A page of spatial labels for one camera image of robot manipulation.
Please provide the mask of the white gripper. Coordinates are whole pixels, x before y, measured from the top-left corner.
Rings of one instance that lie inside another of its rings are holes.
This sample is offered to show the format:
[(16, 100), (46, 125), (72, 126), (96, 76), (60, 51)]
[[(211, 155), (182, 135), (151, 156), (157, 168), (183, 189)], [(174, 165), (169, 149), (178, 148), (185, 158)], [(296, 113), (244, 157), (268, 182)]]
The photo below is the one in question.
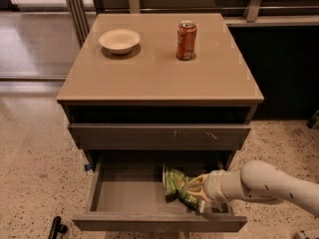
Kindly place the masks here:
[[(189, 200), (196, 206), (205, 206), (210, 201), (224, 203), (227, 201), (221, 187), (221, 178), (224, 170), (214, 170), (208, 175), (201, 174), (191, 180), (187, 185), (187, 192), (190, 193)], [(194, 196), (204, 191), (206, 196)]]

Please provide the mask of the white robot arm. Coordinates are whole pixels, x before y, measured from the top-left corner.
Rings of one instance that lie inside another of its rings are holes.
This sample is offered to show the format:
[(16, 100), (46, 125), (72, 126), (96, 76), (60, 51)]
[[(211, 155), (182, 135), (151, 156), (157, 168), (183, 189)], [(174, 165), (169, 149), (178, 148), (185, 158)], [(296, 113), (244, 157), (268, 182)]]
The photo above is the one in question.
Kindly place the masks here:
[(205, 201), (289, 201), (319, 216), (319, 185), (293, 177), (261, 160), (250, 160), (240, 170), (214, 170), (193, 179), (186, 187), (190, 195)]

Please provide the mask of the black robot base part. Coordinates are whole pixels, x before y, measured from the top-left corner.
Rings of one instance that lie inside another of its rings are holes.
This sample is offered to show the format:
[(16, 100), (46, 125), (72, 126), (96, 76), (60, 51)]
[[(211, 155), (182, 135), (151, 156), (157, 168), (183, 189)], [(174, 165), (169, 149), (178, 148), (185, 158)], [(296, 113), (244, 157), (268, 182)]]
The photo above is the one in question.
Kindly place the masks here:
[(56, 216), (53, 219), (48, 239), (57, 239), (59, 233), (66, 234), (67, 232), (68, 227), (62, 223), (62, 218), (60, 216)]

